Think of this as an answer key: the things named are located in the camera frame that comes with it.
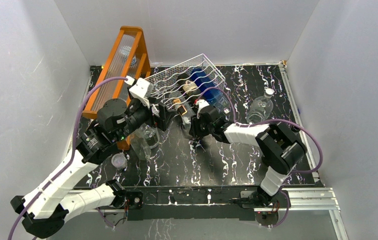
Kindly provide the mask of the dark green wine bottle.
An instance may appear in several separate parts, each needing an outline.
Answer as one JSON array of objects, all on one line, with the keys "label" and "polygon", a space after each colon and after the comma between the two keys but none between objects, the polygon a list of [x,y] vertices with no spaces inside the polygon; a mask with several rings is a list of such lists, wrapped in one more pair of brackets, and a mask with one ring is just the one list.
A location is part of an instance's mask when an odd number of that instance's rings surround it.
[{"label": "dark green wine bottle", "polygon": [[178,92],[188,100],[190,106],[197,108],[195,106],[195,101],[199,99],[205,100],[204,95],[200,96],[202,91],[192,80],[190,80],[187,74],[183,73],[179,75],[176,82],[178,84]]}]

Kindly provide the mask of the clear square whisky bottle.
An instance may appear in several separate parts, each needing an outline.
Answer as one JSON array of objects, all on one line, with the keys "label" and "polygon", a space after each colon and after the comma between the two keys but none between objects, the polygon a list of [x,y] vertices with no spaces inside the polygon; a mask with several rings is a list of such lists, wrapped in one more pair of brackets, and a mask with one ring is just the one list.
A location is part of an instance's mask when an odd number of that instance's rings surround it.
[{"label": "clear square whisky bottle", "polygon": [[180,92],[171,92],[169,98],[171,99],[173,107],[182,118],[183,128],[186,132],[189,132],[191,128],[191,116],[195,113],[190,107],[188,101]]}]

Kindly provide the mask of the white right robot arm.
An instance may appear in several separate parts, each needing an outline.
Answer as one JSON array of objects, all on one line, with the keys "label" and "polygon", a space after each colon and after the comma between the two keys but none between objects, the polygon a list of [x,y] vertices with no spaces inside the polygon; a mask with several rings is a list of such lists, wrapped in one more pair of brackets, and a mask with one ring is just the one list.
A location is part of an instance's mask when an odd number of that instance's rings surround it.
[{"label": "white right robot arm", "polygon": [[190,121],[189,134],[195,138],[211,135],[218,142],[260,148],[268,166],[258,193],[259,203],[265,207],[277,202],[277,192],[307,153],[302,140],[285,122],[241,124],[226,119],[210,105],[191,116]]}]

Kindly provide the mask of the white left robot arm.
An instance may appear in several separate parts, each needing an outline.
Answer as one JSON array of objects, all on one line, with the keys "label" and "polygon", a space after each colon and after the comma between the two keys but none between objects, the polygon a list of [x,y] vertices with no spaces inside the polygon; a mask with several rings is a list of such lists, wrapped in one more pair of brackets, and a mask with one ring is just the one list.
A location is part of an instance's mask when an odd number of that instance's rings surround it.
[{"label": "white left robot arm", "polygon": [[45,239],[89,210],[133,205],[141,194],[125,190],[116,180],[79,194],[71,194],[71,190],[90,171],[117,154],[119,141],[145,124],[165,131],[173,117],[163,103],[144,105],[136,98],[129,104],[118,98],[108,100],[97,112],[95,125],[73,141],[71,152],[46,180],[32,192],[11,200],[17,221],[27,233]]}]

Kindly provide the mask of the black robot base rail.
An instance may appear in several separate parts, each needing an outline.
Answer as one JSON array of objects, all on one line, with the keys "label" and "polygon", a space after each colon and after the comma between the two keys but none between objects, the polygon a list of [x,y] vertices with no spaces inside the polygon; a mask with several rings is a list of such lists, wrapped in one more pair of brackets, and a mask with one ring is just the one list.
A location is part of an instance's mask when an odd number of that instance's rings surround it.
[{"label": "black robot base rail", "polygon": [[257,186],[193,186],[127,188],[122,207],[105,206],[108,219],[239,219],[275,224],[291,207],[289,194],[260,196]]}]

